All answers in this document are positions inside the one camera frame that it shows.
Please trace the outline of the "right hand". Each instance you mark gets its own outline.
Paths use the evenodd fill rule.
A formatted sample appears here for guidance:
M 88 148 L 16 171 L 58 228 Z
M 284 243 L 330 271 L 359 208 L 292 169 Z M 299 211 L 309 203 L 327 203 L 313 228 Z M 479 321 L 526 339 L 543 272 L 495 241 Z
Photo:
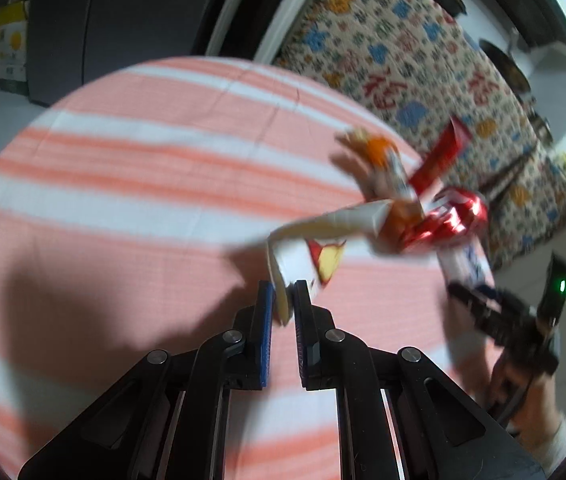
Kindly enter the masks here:
M 488 402 L 504 402 L 507 397 L 505 384 L 511 382 L 522 388 L 525 399 L 511 418 L 518 431 L 519 442 L 529 452 L 549 444 L 564 421 L 556 403 L 555 377 L 548 374 L 533 375 L 517 366 L 503 351 L 492 368 L 488 387 Z

